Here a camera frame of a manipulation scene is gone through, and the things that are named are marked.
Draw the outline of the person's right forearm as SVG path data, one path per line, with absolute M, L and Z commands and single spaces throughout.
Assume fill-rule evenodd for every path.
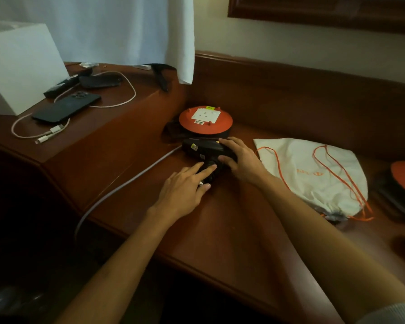
M 405 285 L 272 176 L 258 188 L 342 320 L 405 303 Z

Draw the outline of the white sleeve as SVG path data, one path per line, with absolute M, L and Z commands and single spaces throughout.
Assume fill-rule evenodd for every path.
M 372 311 L 355 324 L 405 324 L 405 303 L 397 303 Z

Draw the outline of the white drawstring bag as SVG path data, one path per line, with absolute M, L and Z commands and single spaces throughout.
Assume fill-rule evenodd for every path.
M 373 220 L 367 178 L 352 151 L 293 138 L 254 139 L 254 144 L 270 174 L 327 221 Z

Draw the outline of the dark wooden picture frame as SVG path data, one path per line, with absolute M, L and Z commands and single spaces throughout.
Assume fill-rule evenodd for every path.
M 229 0 L 228 17 L 405 34 L 405 0 Z

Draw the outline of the person's left forearm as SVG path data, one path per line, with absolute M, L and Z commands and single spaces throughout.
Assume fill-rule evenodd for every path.
M 94 274 L 54 324 L 119 324 L 177 211 L 151 207 L 131 236 Z

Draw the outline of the person's left hand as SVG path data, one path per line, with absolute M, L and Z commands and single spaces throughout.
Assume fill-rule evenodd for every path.
M 202 199 L 196 198 L 196 190 L 200 186 L 200 182 L 207 178 L 216 167 L 214 164 L 194 175 L 173 173 L 165 181 L 158 200 L 149 208 L 147 215 L 157 220 L 174 223 L 191 213 Z

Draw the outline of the black remote control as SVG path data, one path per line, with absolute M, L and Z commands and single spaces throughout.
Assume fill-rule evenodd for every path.
M 72 75 L 59 84 L 56 84 L 55 86 L 49 88 L 46 92 L 43 93 L 44 97 L 47 99 L 55 99 L 60 95 L 70 91 L 73 87 L 77 86 L 78 83 L 79 75 Z

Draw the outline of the black electronic device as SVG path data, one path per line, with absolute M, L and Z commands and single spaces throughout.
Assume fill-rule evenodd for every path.
M 212 184 L 213 180 L 215 180 L 221 172 L 224 165 L 219 161 L 219 156 L 227 156 L 233 159 L 235 162 L 238 160 L 237 155 L 233 152 L 233 150 L 219 143 L 219 141 L 216 139 L 187 138 L 182 141 L 182 150 L 188 156 L 204 163 L 199 169 L 199 172 L 214 164 L 217 166 L 207 178 L 200 182 L 200 185 Z

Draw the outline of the white curtain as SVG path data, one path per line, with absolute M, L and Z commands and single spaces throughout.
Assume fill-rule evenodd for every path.
M 166 64 L 193 82 L 193 0 L 0 0 L 0 21 L 45 24 L 65 62 Z

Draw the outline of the person's right hand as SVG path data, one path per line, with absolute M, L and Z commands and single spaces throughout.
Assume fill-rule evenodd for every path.
M 270 183 L 272 175 L 264 168 L 252 149 L 241 139 L 231 136 L 227 139 L 219 139 L 219 143 L 229 147 L 237 155 L 237 169 L 231 169 L 231 171 L 239 180 L 260 189 Z

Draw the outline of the black smartphone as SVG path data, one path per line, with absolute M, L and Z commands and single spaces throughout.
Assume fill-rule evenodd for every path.
M 78 91 L 38 110 L 31 117 L 42 123 L 59 124 L 99 100 L 101 96 L 98 94 Z

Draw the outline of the black pouch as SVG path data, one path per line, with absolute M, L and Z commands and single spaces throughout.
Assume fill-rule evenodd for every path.
M 85 89 L 101 89 L 120 86 L 122 79 L 117 75 L 79 76 L 79 83 Z

